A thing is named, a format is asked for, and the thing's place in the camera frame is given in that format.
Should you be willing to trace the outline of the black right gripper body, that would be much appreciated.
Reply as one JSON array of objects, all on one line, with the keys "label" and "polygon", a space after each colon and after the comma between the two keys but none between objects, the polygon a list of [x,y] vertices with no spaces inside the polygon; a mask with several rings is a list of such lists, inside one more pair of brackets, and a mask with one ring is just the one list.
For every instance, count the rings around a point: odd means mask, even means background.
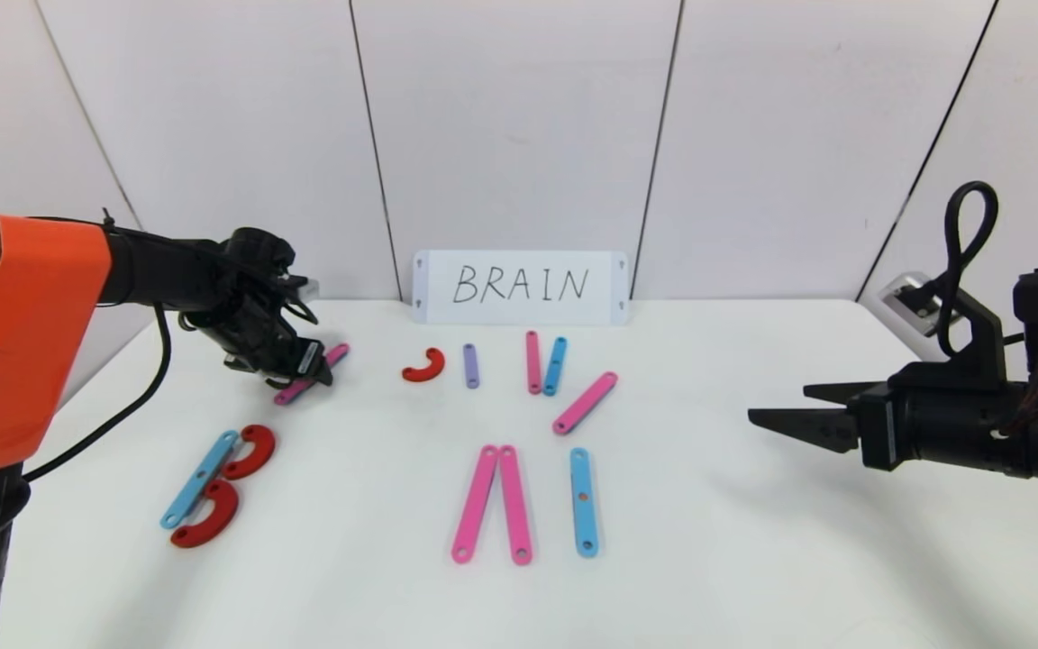
[{"label": "black right gripper body", "polygon": [[964,393],[876,386],[849,404],[861,433],[865,467],[893,471],[909,461],[1030,478],[1022,433],[1003,436],[1012,422],[1013,391]]}]

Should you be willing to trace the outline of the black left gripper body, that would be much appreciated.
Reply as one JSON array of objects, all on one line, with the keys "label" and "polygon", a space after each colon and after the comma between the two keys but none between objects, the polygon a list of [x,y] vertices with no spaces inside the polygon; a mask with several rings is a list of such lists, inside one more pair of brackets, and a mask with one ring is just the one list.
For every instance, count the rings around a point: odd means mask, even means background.
[{"label": "black left gripper body", "polygon": [[223,366],[262,375],[273,387],[297,379],[317,381],[323,366],[323,344],[299,336],[284,319],[291,310],[316,324],[317,317],[296,297],[230,297],[223,300]]}]

